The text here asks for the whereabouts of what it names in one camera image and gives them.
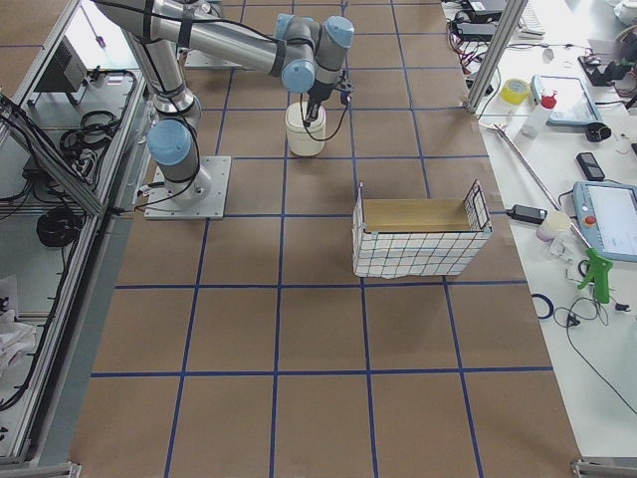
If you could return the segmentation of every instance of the black connector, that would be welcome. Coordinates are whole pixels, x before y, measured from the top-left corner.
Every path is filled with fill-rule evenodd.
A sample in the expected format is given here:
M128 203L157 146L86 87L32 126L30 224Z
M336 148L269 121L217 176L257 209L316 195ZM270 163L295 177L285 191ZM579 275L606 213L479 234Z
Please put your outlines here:
M546 218L546 210L516 204L511 209L507 209L507 215L517 221L541 224Z
M577 319L574 313L568 314L568 319L566 319L567 327L575 327L581 324L581 322Z

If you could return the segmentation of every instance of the open box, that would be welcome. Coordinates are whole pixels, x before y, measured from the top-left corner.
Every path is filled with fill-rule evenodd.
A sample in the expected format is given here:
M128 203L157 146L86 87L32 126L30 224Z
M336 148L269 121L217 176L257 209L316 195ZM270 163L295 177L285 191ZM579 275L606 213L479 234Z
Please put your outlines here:
M353 214L359 277L458 275L493 234L478 180L464 199L364 199Z

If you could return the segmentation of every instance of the blue joint cap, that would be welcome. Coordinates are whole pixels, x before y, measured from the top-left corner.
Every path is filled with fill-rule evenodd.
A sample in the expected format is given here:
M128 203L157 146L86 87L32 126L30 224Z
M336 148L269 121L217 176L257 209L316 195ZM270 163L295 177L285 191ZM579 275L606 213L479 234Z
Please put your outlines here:
M179 164L188 155L192 145L190 131L175 119L160 121L150 129L146 139L152 157L164 166Z
M286 33L288 33L288 27L290 27L290 23L292 19L295 18L294 15L288 15L287 13L280 13L277 17L277 25L275 27L275 38L277 40L283 40L286 38Z
M281 79L290 93L305 93L315 83L315 65L309 60L294 60L283 69Z
M354 26L343 17L329 17L324 23L329 36L342 48L351 47L354 38Z

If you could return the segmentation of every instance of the white cup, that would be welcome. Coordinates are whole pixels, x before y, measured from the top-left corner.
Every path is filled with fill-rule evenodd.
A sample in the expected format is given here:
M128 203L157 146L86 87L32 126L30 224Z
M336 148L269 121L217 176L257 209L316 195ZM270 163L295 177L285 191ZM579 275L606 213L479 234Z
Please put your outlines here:
M538 239L550 242L558 235L570 229L570 218L561 211L549 211L546 218L535 231Z

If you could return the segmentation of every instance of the checkered paper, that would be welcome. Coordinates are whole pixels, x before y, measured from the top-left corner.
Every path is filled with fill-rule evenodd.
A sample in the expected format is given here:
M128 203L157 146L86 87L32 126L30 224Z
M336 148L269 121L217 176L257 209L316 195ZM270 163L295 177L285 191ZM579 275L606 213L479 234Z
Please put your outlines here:
M464 199L471 230L439 232L374 232L364 221L362 184L353 214L353 268L359 277L460 274L493 234L482 187L474 181Z

